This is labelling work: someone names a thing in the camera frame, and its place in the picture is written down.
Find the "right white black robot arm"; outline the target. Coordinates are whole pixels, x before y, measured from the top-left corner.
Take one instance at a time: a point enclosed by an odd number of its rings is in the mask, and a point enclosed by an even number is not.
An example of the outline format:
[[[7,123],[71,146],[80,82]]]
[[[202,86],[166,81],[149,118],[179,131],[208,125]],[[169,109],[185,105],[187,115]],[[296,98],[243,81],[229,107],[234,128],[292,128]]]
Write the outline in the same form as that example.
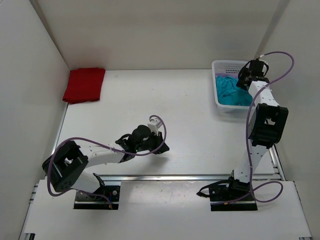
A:
[[[230,200],[250,192],[253,173],[266,152],[277,144],[283,134],[289,110],[275,100],[269,87],[266,62],[249,61],[239,72],[237,86],[252,96],[246,119],[247,159],[232,171],[224,193]]]

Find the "red t shirt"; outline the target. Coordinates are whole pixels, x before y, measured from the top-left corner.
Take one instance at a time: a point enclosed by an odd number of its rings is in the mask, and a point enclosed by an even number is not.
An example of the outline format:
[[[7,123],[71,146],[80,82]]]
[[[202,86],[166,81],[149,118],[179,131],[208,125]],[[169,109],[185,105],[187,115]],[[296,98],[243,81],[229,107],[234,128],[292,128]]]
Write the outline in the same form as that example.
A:
[[[99,101],[105,73],[99,67],[71,70],[62,100],[68,104]]]

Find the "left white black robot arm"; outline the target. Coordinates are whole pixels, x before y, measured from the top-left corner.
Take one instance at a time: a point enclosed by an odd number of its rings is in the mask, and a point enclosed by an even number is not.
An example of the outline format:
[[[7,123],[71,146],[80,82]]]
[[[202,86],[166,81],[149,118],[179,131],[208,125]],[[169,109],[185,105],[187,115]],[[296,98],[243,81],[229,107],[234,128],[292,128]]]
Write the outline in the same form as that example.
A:
[[[71,137],[55,149],[42,169],[47,176],[47,190],[58,197],[70,190],[90,196],[94,201],[110,202],[111,194],[101,177],[86,170],[93,166],[121,164],[135,157],[160,155],[169,151],[163,120],[151,115],[146,125],[121,136],[113,144],[102,144],[84,137]]]

